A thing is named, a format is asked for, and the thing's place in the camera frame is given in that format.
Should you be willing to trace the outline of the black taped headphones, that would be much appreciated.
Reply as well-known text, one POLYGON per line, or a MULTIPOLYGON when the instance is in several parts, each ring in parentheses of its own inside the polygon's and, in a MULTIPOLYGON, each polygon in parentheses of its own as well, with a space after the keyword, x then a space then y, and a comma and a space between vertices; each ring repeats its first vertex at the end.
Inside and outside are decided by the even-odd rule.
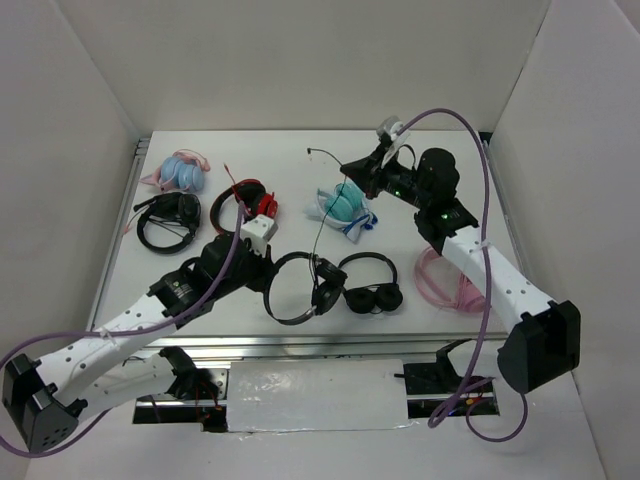
MULTIPOLYGON (((330 191, 347 181, 352 182, 343 176, 335 185, 319 186, 316 190, 330 191)), ((311 194, 310 202, 313 201, 316 190, 311 194)), ((307 233, 311 245, 307 250, 287 253, 276 261, 272 278, 263 295, 266 313, 281 325, 300 325, 329 312, 346 287, 346 272, 334 260, 324 257, 318 247, 321 235, 329 232, 337 233, 342 239, 352 242, 323 222, 310 221, 316 224, 316 230, 307 233)))

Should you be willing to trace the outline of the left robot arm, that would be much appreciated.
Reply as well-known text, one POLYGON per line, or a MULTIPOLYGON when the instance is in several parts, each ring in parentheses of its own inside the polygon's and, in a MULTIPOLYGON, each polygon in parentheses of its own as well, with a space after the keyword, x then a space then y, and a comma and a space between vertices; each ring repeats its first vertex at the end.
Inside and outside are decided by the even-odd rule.
POLYGON ((201 255, 154 283, 133 305, 97 330, 32 337, 1 360, 1 403, 25 447, 2 448, 34 459, 55 455, 83 436, 112 408, 154 395, 215 399, 218 387, 180 347, 149 357, 139 351, 209 313, 238 289, 263 289, 273 266, 262 234, 220 235, 201 255))

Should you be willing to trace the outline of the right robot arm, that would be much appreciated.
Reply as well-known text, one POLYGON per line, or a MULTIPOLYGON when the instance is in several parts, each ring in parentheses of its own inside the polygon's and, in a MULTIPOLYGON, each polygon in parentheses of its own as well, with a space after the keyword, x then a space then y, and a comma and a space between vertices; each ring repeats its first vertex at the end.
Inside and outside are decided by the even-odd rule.
POLYGON ((487 241, 485 225, 457 198, 460 175, 450 152, 428 149, 417 166, 407 168, 396 159, 385 161, 376 149, 340 171, 369 199, 387 192, 417 207, 414 222, 422 238, 483 292, 486 307, 504 325, 507 338, 500 346, 478 338, 475 347, 453 348, 435 368, 441 388, 461 389, 471 366, 474 375, 501 378, 527 394, 578 367, 578 308, 539 290, 487 241))

